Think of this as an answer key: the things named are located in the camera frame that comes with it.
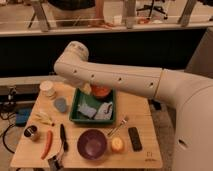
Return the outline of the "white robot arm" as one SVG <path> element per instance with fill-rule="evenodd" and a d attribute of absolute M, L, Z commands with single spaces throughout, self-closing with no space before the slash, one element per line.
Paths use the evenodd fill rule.
<path fill-rule="evenodd" d="M 93 63 L 88 56 L 84 44 L 72 41 L 54 71 L 74 87 L 106 86 L 175 108 L 172 171 L 213 171 L 213 79 L 163 68 Z"/>

